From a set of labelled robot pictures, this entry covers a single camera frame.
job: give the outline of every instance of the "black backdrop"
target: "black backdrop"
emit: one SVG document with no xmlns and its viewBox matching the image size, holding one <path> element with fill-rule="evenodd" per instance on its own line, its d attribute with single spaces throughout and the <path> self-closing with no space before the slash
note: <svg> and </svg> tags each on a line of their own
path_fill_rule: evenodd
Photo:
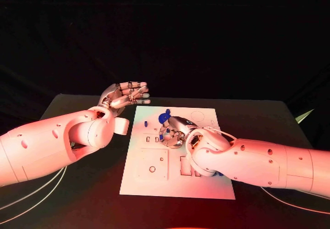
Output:
<svg viewBox="0 0 330 229">
<path fill-rule="evenodd" d="M 316 124 L 329 116 L 329 4 L 228 2 L 3 4 L 1 133 L 40 118 L 56 94 L 145 81 L 154 97 L 281 100 L 294 115 L 317 108 L 304 129 L 317 146 L 330 125 Z"/>
</svg>

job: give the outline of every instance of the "table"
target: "table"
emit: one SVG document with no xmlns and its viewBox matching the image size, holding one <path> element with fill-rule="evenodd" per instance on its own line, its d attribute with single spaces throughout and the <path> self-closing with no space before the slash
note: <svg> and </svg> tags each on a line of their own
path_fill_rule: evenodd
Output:
<svg viewBox="0 0 330 229">
<path fill-rule="evenodd" d="M 59 94 L 43 119 L 95 106 L 99 96 Z M 280 101 L 151 98 L 153 106 L 215 108 L 223 131 L 238 138 L 311 148 L 285 104 Z M 58 189 L 45 202 L 4 228 L 329 228 L 330 216 L 287 206 L 259 187 L 232 181 L 236 200 L 120 195 L 135 106 L 121 114 L 127 136 L 68 166 Z M 0 206 L 30 193 L 53 175 L 0 188 Z M 47 194 L 49 185 L 27 200 L 0 212 L 4 220 Z M 297 205 L 330 211 L 330 202 L 294 190 L 269 189 Z"/>
</svg>

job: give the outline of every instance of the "blue object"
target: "blue object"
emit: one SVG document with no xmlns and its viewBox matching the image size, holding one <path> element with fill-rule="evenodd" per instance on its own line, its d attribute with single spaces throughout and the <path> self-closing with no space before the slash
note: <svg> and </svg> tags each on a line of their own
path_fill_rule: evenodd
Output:
<svg viewBox="0 0 330 229">
<path fill-rule="evenodd" d="M 170 109 L 166 109 L 166 112 L 163 114 L 160 114 L 160 116 L 158 116 L 160 123 L 164 124 L 164 122 L 167 121 L 169 118 L 170 118 Z"/>
</svg>

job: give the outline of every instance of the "robotic hand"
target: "robotic hand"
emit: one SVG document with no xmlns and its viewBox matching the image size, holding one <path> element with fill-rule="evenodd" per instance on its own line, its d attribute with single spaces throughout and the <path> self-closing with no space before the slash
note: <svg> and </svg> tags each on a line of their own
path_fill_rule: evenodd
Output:
<svg viewBox="0 0 330 229">
<path fill-rule="evenodd" d="M 236 139 L 212 127 L 199 128 L 182 117 L 171 116 L 160 129 L 170 129 L 170 148 L 184 144 L 187 160 L 194 170 L 210 177 L 219 171 L 248 184 L 297 189 L 330 197 L 330 152 L 275 143 Z"/>
<path fill-rule="evenodd" d="M 124 107 L 148 104 L 147 83 L 112 84 L 98 105 L 26 124 L 0 136 L 0 187 L 39 178 L 105 147 L 114 133 L 127 134 Z"/>
</svg>

